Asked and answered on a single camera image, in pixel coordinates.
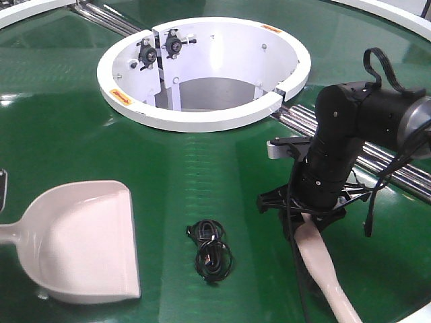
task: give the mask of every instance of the green surface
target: green surface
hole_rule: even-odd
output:
[[[317,0],[130,1],[111,6],[150,28],[183,17],[226,15],[273,24],[312,55],[312,107],[330,83],[369,79],[362,53],[379,46],[405,86],[431,89],[431,45],[371,15]],[[0,165],[9,172],[2,222],[18,220],[40,193],[78,180],[115,179],[132,192],[141,299],[71,306],[40,299],[14,247],[0,248],[0,322],[303,322],[290,249],[275,211],[255,197],[284,184],[290,160],[270,160],[265,142],[292,133],[270,118],[208,134],[151,129],[117,114],[102,98],[96,66],[121,39],[66,9],[0,31]],[[429,168],[429,163],[421,163]],[[323,235],[339,280],[364,322],[396,322],[430,301],[430,206],[390,186],[376,202],[374,235],[366,205]],[[185,227],[220,221],[235,256],[217,287],[193,268]],[[307,296],[314,322],[335,322],[324,299]]]

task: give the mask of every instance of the steel rail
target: steel rail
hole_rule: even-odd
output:
[[[91,3],[78,2],[71,7],[72,10],[87,20],[112,30],[121,36],[127,37],[141,31],[141,29],[139,29],[137,26],[130,24],[123,18],[117,17],[115,14],[92,5]]]

